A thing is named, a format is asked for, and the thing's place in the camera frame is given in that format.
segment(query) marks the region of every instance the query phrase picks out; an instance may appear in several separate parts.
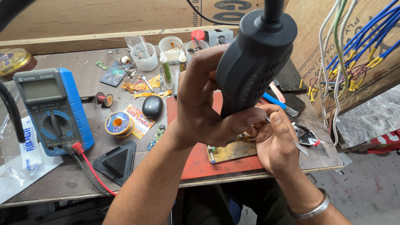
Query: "red mat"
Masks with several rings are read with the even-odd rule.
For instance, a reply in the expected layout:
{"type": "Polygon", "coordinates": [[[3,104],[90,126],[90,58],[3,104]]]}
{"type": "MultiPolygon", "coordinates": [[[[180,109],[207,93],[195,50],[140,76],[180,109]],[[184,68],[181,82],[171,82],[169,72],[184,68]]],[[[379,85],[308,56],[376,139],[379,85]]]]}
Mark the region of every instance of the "red mat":
{"type": "MultiPolygon", "coordinates": [[[[212,106],[218,113],[222,108],[222,93],[214,93],[214,105],[212,106]]],[[[176,99],[167,98],[167,118],[170,124],[176,118],[176,99]]],[[[211,164],[208,160],[206,146],[204,144],[196,144],[186,161],[181,179],[206,177],[220,175],[233,172],[248,171],[254,169],[262,169],[260,160],[257,155],[235,159],[227,162],[211,164]]]]}

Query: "wrist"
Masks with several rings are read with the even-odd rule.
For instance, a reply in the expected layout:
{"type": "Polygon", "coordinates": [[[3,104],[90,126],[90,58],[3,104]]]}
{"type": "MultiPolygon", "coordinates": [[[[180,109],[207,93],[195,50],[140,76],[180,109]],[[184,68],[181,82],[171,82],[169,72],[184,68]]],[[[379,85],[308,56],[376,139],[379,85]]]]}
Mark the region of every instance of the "wrist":
{"type": "Polygon", "coordinates": [[[179,149],[192,149],[197,144],[190,141],[188,133],[182,130],[176,119],[168,125],[165,132],[169,136],[170,141],[174,142],[176,146],[179,146],[179,149]]]}
{"type": "Polygon", "coordinates": [[[278,176],[276,181],[294,213],[309,213],[324,200],[323,193],[301,169],[294,171],[291,175],[278,176]]]}
{"type": "Polygon", "coordinates": [[[272,174],[274,178],[278,181],[288,181],[298,178],[299,176],[304,175],[303,170],[300,168],[300,165],[297,165],[293,168],[286,168],[285,170],[276,172],[272,174]]]}

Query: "forearm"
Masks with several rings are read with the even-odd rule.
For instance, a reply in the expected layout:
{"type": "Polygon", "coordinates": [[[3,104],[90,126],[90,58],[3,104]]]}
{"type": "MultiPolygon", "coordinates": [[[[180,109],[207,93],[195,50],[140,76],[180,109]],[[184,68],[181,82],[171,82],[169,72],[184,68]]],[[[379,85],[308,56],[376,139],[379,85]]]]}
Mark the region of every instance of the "forearm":
{"type": "MultiPolygon", "coordinates": [[[[276,176],[290,209],[295,213],[308,213],[320,205],[324,199],[322,192],[305,176],[299,168],[288,176],[276,176]]],[[[299,225],[345,225],[352,224],[332,204],[320,214],[308,219],[297,219],[299,225]]]]}
{"type": "Polygon", "coordinates": [[[174,204],[179,181],[193,146],[174,136],[172,122],[114,199],[104,224],[162,224],[174,204]]]}

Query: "multimeter dial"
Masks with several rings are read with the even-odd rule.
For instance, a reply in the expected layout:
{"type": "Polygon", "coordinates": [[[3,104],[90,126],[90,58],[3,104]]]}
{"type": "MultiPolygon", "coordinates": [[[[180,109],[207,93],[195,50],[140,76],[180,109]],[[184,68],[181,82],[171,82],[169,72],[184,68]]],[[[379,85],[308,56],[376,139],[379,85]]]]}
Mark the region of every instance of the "multimeter dial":
{"type": "Polygon", "coordinates": [[[58,110],[49,110],[39,117],[39,129],[46,137],[64,140],[74,132],[74,123],[70,116],[58,110]]]}

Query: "silver bracelet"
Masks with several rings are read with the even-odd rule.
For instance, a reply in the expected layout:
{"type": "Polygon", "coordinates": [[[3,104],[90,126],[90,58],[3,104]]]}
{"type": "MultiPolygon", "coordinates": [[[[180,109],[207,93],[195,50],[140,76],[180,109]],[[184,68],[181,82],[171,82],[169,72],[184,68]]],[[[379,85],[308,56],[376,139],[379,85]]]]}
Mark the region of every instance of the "silver bracelet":
{"type": "Polygon", "coordinates": [[[289,213],[296,219],[307,219],[307,218],[311,218],[311,217],[315,217],[316,215],[320,214],[322,211],[324,211],[328,205],[329,205],[329,200],[330,200],[330,196],[329,194],[326,192],[326,190],[322,189],[322,188],[318,188],[323,194],[324,194],[324,200],[322,201],[322,203],[317,206],[313,211],[309,212],[309,213],[294,213],[290,207],[288,206],[288,211],[289,213]]]}

